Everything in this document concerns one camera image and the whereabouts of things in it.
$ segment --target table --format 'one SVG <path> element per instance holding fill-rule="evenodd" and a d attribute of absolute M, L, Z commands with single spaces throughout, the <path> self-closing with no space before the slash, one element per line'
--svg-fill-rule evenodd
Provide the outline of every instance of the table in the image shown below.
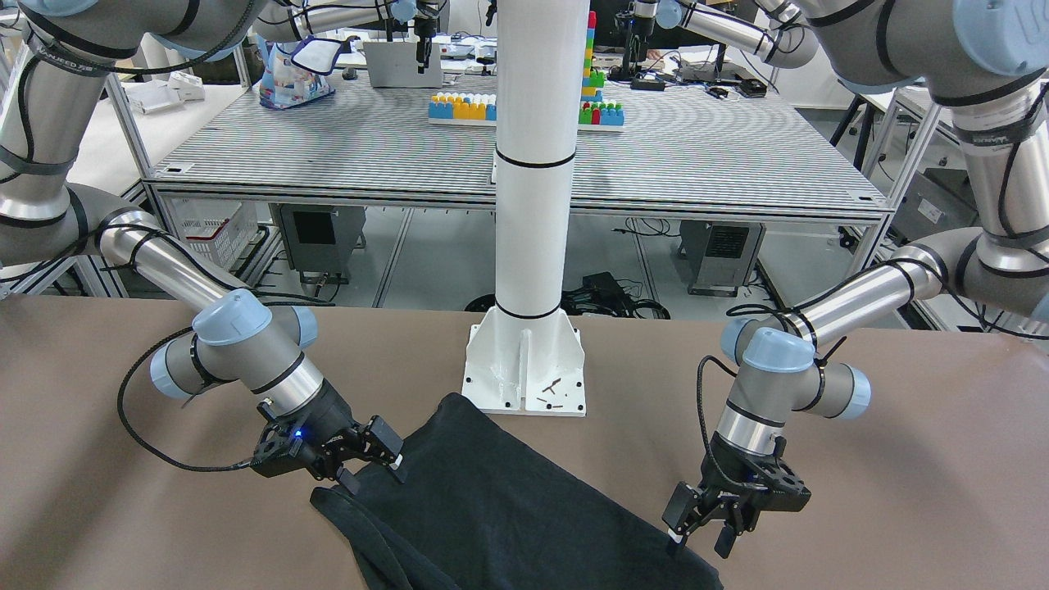
<path fill-rule="evenodd" d="M 428 123 L 432 90 L 376 90 L 365 72 L 331 82 L 333 98 L 284 112 L 242 97 L 146 183 L 163 199 L 494 209 L 494 129 Z M 495 80 L 463 77 L 445 89 L 494 92 Z M 878 190 L 773 93 L 718 101 L 697 88 L 609 84 L 606 96 L 626 105 L 626 129 L 580 133 L 574 213 L 856 225 L 872 240 L 887 227 Z M 875 244 L 863 241 L 853 270 Z"/>
<path fill-rule="evenodd" d="M 320 309 L 308 354 L 352 405 L 402 434 L 462 382 L 473 314 Z M 189 473 L 148 455 L 114 412 L 126 368 L 186 325 L 174 301 L 13 296 L 0 301 L 0 580 L 19 589 L 362 588 L 349 551 L 308 506 L 298 472 Z M 721 325 L 574 318 L 586 418 L 495 417 L 505 429 L 646 521 L 703 455 L 695 364 Z M 105 342 L 105 345 L 94 345 Z M 786 459 L 813 490 L 767 513 L 728 561 L 716 527 L 689 546 L 728 588 L 1039 588 L 1049 565 L 1049 358 L 1002 335 L 856 332 L 836 360 L 862 367 L 857 421 L 795 416 Z M 708 419 L 728 379 L 711 367 Z M 179 410 L 144 375 L 130 419 L 168 452 L 232 463 L 262 421 L 238 384 Z"/>

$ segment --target black cloth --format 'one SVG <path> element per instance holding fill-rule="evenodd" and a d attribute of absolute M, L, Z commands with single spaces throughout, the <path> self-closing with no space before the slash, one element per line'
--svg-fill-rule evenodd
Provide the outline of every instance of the black cloth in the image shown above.
<path fill-rule="evenodd" d="M 350 541 L 371 590 L 720 589 L 718 572 L 451 394 L 405 440 L 398 483 L 311 502 Z"/>

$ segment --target stacked blocks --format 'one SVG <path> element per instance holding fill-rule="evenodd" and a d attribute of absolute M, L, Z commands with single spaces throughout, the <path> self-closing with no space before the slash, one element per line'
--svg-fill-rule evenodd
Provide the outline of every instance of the stacked blocks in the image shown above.
<path fill-rule="evenodd" d="M 582 94 L 579 104 L 579 126 L 582 129 L 622 131 L 626 124 L 623 105 L 604 100 L 605 75 L 593 68 L 594 31 L 597 13 L 590 14 L 586 29 L 586 55 L 583 60 Z M 464 94 L 438 92 L 430 97 L 430 121 L 454 122 L 456 125 L 493 125 L 496 108 L 495 94 Z"/>
<path fill-rule="evenodd" d="M 430 97 L 430 119 L 495 121 L 495 94 L 438 92 Z"/>
<path fill-rule="evenodd" d="M 579 107 L 580 125 L 618 125 L 626 123 L 623 105 L 619 103 L 583 103 Z"/>
<path fill-rule="evenodd" d="M 604 72 L 594 71 L 594 34 L 597 30 L 597 13 L 592 12 L 586 25 L 586 54 L 583 57 L 583 91 L 581 101 L 601 102 Z"/>

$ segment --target white pillar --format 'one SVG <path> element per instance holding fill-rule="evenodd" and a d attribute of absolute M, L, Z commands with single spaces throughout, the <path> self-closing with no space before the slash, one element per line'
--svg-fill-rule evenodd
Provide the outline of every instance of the white pillar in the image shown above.
<path fill-rule="evenodd" d="M 583 350 L 560 311 L 586 0 L 502 0 L 493 308 L 463 395 L 492 413 L 585 415 Z"/>

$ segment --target plastic bag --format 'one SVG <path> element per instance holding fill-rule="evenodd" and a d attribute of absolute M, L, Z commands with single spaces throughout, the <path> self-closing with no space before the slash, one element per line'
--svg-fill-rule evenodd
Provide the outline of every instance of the plastic bag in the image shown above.
<path fill-rule="evenodd" d="M 262 106 L 284 110 L 335 92 L 323 76 L 292 63 L 297 48 L 298 44 L 270 43 L 259 38 L 259 51 L 266 64 L 265 73 L 259 81 L 259 104 Z"/>

